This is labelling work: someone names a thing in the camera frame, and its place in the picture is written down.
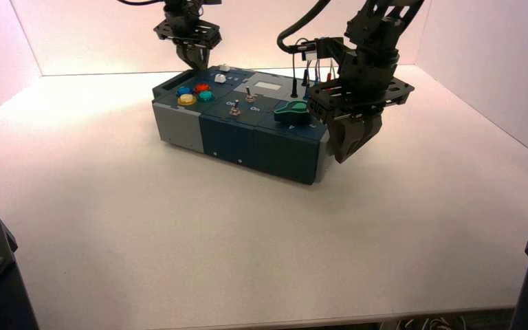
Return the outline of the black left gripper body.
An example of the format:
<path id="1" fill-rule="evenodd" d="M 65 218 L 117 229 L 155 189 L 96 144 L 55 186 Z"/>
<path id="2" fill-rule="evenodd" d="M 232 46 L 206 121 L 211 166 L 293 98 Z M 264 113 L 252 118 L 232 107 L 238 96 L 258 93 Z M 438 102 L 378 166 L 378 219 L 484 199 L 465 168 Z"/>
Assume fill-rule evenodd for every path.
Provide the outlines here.
<path id="1" fill-rule="evenodd" d="M 166 12 L 153 31 L 160 40 L 170 39 L 176 45 L 215 48 L 222 40 L 218 25 L 201 20 L 193 12 Z"/>

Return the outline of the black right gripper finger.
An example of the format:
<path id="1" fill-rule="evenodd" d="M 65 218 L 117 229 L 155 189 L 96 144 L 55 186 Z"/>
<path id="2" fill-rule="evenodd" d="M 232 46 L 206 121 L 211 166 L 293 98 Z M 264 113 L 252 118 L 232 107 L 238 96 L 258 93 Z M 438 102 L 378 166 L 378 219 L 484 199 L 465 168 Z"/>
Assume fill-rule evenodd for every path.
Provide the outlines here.
<path id="1" fill-rule="evenodd" d="M 364 132 L 360 146 L 365 145 L 375 135 L 377 135 L 382 127 L 382 113 L 376 113 L 363 117 Z"/>
<path id="2" fill-rule="evenodd" d="M 350 116 L 328 123 L 330 144 L 335 160 L 343 163 L 364 144 L 364 122 Z"/>

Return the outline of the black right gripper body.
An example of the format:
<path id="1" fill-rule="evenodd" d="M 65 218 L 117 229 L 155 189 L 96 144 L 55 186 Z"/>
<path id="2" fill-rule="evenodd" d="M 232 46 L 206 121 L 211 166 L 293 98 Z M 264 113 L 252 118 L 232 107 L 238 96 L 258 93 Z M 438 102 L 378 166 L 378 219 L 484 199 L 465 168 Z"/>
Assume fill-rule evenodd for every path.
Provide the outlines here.
<path id="1" fill-rule="evenodd" d="M 412 85 L 394 77 L 399 60 L 395 47 L 351 49 L 341 38 L 318 38 L 307 49 L 338 63 L 337 78 L 309 89 L 307 110 L 321 122 L 380 113 L 384 107 L 404 104 L 414 91 Z"/>

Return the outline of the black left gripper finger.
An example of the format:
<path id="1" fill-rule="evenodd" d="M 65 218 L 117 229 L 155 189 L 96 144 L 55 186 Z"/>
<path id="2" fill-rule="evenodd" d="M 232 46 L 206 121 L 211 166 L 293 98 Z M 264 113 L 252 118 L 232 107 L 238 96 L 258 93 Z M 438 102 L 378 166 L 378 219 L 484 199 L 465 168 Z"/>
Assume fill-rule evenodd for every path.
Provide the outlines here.
<path id="1" fill-rule="evenodd" d="M 178 57 L 191 69 L 199 69 L 199 52 L 196 48 L 187 45 L 177 45 L 176 52 Z"/>
<path id="2" fill-rule="evenodd" d="M 205 71 L 208 68 L 209 58 L 210 58 L 210 49 L 204 47 L 197 47 L 195 67 L 196 70 Z"/>

